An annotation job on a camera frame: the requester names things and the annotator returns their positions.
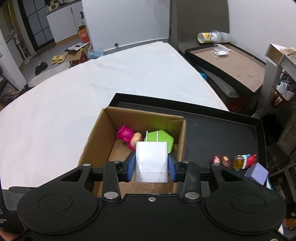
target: small jar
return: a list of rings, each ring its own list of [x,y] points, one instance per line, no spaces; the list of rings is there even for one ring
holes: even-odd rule
[[[243,156],[235,156],[234,160],[233,160],[233,168],[235,171],[239,171],[240,169],[242,169],[244,165],[244,157]]]

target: purple block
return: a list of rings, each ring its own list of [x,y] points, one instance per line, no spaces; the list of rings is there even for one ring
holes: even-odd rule
[[[257,162],[247,169],[244,176],[263,185],[268,176],[268,171]]]

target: shoe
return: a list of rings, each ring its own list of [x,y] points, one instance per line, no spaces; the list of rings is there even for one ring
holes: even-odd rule
[[[53,56],[53,57],[52,57],[52,64],[55,64],[55,63],[57,62],[58,58],[59,58],[58,55]]]
[[[40,65],[35,68],[35,76],[39,75],[42,72]]]
[[[39,75],[42,71],[46,70],[48,64],[46,62],[42,62],[40,65],[35,68],[35,76]]]
[[[68,53],[60,55],[58,60],[57,60],[57,63],[60,64],[60,63],[64,62],[67,55],[68,55]]]
[[[44,71],[44,70],[47,69],[48,64],[47,64],[46,62],[42,62],[42,63],[40,64],[40,67],[41,67],[41,71]]]

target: red toy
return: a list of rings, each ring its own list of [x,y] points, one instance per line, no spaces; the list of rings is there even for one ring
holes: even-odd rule
[[[119,128],[116,137],[123,140],[132,151],[136,150],[136,143],[142,140],[140,132],[134,133],[133,129],[126,127],[126,125]]]
[[[252,165],[254,165],[256,163],[256,161],[257,161],[256,156],[257,155],[254,154],[254,155],[251,155],[251,156],[249,156],[247,158],[247,163],[246,163],[246,167],[245,168],[248,168],[248,167],[250,167],[250,166],[252,166]]]
[[[221,163],[220,157],[219,156],[215,156],[214,159],[212,160],[212,165],[213,166],[219,166]]]

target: white wall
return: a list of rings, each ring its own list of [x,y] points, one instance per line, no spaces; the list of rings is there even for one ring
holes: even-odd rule
[[[230,32],[236,45],[265,61],[270,43],[296,48],[293,0],[228,0]]]
[[[94,46],[103,50],[169,37],[170,0],[82,0]]]
[[[1,31],[0,53],[3,55],[2,58],[0,58],[0,66],[3,70],[3,75],[19,90],[23,89],[27,82],[13,60]]]

